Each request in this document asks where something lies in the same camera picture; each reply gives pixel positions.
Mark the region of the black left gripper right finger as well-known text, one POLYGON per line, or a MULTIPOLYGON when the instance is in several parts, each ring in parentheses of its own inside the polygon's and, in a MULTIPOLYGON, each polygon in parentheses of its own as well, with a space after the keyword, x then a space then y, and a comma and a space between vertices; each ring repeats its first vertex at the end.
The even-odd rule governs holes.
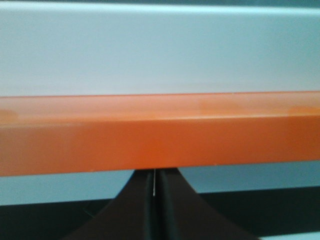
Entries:
POLYGON ((201 198, 177 168, 155 171, 162 240, 256 240, 201 198))

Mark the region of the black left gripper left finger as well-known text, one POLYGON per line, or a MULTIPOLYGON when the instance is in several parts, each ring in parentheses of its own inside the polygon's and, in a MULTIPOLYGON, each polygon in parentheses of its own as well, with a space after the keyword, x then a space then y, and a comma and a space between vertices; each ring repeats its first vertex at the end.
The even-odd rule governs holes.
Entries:
POLYGON ((93 219, 65 240, 151 240, 153 171, 136 170, 124 188, 93 219))

